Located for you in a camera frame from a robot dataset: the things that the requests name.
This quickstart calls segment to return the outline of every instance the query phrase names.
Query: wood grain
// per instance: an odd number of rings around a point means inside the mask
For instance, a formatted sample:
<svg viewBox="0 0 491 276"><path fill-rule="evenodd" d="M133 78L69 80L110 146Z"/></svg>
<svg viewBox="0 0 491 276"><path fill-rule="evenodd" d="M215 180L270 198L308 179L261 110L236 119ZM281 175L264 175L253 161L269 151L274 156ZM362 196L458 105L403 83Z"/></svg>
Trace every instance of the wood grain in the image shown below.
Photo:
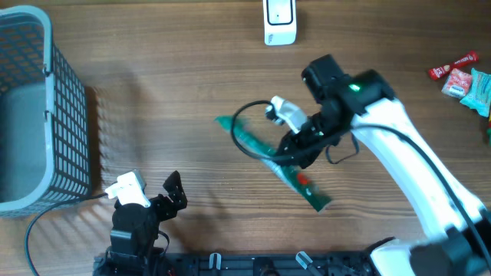
<svg viewBox="0 0 491 276"><path fill-rule="evenodd" d="M155 196L173 170L181 172L189 207L161 225L171 236L170 251L294 253L363 248L392 235L423 237L404 195L366 148L340 165L319 158L307 169L334 199L318 215L213 122L276 94L316 112L299 76L328 53L349 74L382 73L450 171L491 203L484 118L442 95L443 83L426 74L471 49L481 57L476 68L491 72L489 2L299 2L297 41L275 48L262 41L261 2L45 9L58 47L90 87L91 142L100 152L94 178L105 186L141 169L147 195ZM278 141L285 132L273 129L262 109L246 116L265 139ZM350 152L344 141L333 154ZM92 258L110 244L112 205L86 202L43 218L30 243L40 273L90 274ZM1 274L28 274L27 224L0 221Z"/></svg>

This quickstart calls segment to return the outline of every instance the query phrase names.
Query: teal basket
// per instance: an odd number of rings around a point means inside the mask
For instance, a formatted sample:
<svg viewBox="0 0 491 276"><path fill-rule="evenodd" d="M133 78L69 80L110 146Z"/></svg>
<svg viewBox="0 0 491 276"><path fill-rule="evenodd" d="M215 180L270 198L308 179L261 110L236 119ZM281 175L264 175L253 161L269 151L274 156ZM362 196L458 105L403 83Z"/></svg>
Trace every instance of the teal basket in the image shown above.
<svg viewBox="0 0 491 276"><path fill-rule="evenodd" d="M0 9L0 216L91 193L84 86L41 9Z"/></svg>

